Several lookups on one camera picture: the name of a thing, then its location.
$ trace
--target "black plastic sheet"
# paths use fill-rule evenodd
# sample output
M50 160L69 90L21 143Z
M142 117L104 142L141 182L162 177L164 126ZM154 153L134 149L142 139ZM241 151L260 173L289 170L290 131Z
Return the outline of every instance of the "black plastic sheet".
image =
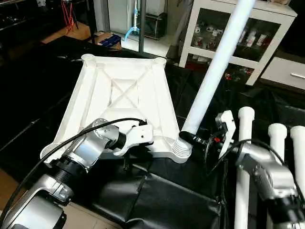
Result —
M41 149L53 141L82 67L80 56L85 53L141 57L63 37L0 69L1 128L5 133L0 140L0 166L18 181L38 162ZM178 124L182 127L203 76L172 65L167 65L165 72ZM214 132L215 116L226 109L232 110L238 126L238 110L247 105L255 110L253 137L268 143L267 129L271 123L280 122L288 128L305 125L304 101L303 95L273 87L249 87L223 80L198 134L208 137ZM289 137L286 158L293 170ZM217 153L212 148L207 166L200 149L194 150L191 158L181 165L167 158L140 158L132 160L131 169L126 171L122 160L99 161L86 179L80 181L74 201L123 228L232 228L235 167L232 162L226 162L206 177L206 169L216 160ZM46 167L42 166L28 187L45 171ZM251 184L249 228L264 228L265 216Z

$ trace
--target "glass cabinet door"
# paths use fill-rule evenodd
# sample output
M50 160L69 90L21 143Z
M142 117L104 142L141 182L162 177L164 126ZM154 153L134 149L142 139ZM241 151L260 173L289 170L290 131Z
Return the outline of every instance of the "glass cabinet door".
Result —
M216 51L229 18L229 13L201 8L191 45ZM280 24L277 23L249 18L234 56L260 61L279 27Z
M185 68L206 74L211 61L212 59L207 57L188 54ZM247 82L253 71L253 68L247 68L244 66L230 63L228 64L228 67L226 68L223 77L225 78L225 80L244 84Z

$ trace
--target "silver robotic arm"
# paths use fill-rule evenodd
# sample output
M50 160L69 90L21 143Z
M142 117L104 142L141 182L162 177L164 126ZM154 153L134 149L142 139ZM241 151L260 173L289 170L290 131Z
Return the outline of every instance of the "silver robotic arm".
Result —
M225 111L216 117L216 123L224 130L224 138L218 144L220 158L227 150L235 154L236 166L246 171L253 179L261 199L274 223L274 229L305 229L304 210L291 171L279 164L269 149L248 143L245 140L240 147L234 147L232 136L235 124L231 111ZM192 145L206 148L208 141L189 132L182 131L179 137Z
M106 122L96 119L87 128ZM51 157L49 166L53 172L43 175L22 196L5 217L1 229L61 229L66 221L61 206L70 202L77 182L102 152L116 149L115 154L122 156L133 146L151 143L152 138L151 125L134 126L126 135L118 127L107 125L74 140L61 157Z
M305 217L290 170L274 155L255 144L236 149L236 165L252 177L265 202L275 229L305 229Z

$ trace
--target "white pipe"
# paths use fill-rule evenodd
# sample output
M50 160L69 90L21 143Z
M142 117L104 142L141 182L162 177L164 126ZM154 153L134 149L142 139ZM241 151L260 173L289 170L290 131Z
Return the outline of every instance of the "white pipe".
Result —
M268 128L268 135L270 137L270 146L279 154L284 160L285 158L285 138L287 137L287 128L283 124L273 123ZM267 229L273 229L272 220L267 214Z
M290 136L294 142L295 178L303 195L305 195L305 127L298 125L291 128Z
M250 139L252 137L252 122L254 120L254 110L245 106L238 112L239 117L239 140ZM235 220L234 229L247 229L248 208L249 208L249 174L238 168L236 178L236 199L235 199Z
M188 131L192 134L197 133L217 86L228 66L229 60L236 49L254 3L255 0L238 1L183 125L183 131ZM173 153L181 158L182 161L186 161L191 152L192 146L178 137L173 146Z

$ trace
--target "black cable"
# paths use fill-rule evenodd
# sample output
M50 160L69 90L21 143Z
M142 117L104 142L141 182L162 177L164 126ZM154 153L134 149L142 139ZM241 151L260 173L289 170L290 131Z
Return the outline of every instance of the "black cable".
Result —
M0 216L0 228L2 227L3 221L5 219L5 216L7 215L14 199L17 197L18 193L20 192L20 190L22 189L22 187L25 185L25 183L29 180L29 178L33 175L33 173L38 169L39 165L42 164L46 159L48 159L52 154L54 154L57 150L59 150L60 148L62 148L63 146L65 146L66 144L76 140L77 138L93 131L99 128L102 128L104 126L107 125L111 125L114 123L118 123L118 122L122 122L122 121L137 121L140 122L139 124L144 123L143 120L138 119L138 118L120 118L120 119L116 119L101 125L97 125L88 129L84 129L82 130L80 133L78 133L77 135L69 138L68 140L62 142L59 146L55 147L54 149L52 149L50 152L48 152L34 167L33 169L27 174L27 176L21 181L21 183L18 185L18 187L15 189L15 191L13 192L13 194L11 195L10 199L8 200L8 202L5 205L5 208Z
M209 149L214 141L214 138L216 138L217 136L219 135L222 135L222 134L225 134L225 130L220 130L220 131L217 131L215 132L214 134L212 134L209 139L208 139L208 143L206 145L206 148L205 148L205 151L204 151L204 157L203 157L203 160L204 160L204 164L205 164L205 173L207 173L207 158L208 158L208 153L209 153Z
M279 159L279 161L282 163L283 166L285 166L285 162L284 160L279 156L279 154L268 144L266 144L265 142L261 141L261 140L258 140L258 139L245 139L245 140L241 140L241 141L238 141L236 143L234 143L225 153L224 155L222 155L222 157L218 160L218 162L216 163L216 165L211 169L211 171L209 172L209 174L206 176L206 177L209 177L215 169L217 169L217 167L225 160L225 158L227 157L227 155L229 153L231 153L233 151L234 148L236 147L240 147L241 144L245 143L245 142L253 142L253 143L256 143L258 145L261 145L265 148L267 148L268 150L270 150L272 153L274 153L274 155ZM294 177L294 182L295 182L295 187L296 187L296 190L298 192L298 195L301 199L301 202L302 202L302 208L303 210L305 209L305 198L304 198L304 195L299 187L299 184L297 183L295 177Z

